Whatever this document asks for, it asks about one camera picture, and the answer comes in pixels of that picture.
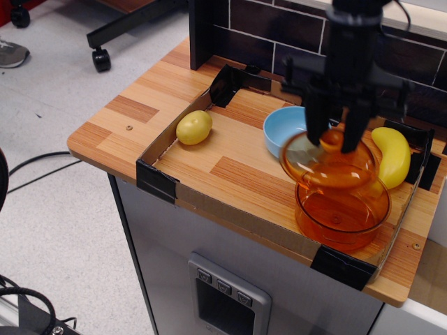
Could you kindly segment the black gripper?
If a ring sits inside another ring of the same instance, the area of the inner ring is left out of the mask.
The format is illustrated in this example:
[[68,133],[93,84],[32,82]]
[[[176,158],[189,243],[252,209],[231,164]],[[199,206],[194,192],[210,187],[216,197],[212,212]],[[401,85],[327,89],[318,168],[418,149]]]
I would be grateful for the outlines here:
[[330,100],[343,105],[342,153],[356,150],[377,115],[402,119],[414,85],[380,68],[375,49],[387,1],[333,1],[326,9],[325,57],[288,55],[282,89],[304,99],[307,138],[315,146],[329,129]]

